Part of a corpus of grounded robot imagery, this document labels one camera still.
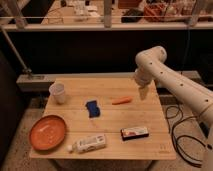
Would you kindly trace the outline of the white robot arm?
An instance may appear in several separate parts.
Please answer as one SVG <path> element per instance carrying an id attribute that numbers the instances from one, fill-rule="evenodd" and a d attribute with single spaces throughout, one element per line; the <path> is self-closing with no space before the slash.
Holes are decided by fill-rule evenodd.
<path id="1" fill-rule="evenodd" d="M 134 79 L 141 87 L 156 79 L 204 121 L 209 134 L 201 170 L 213 171 L 213 92 L 167 67 L 166 58 L 167 52 L 162 46 L 139 52 L 135 57 Z"/>

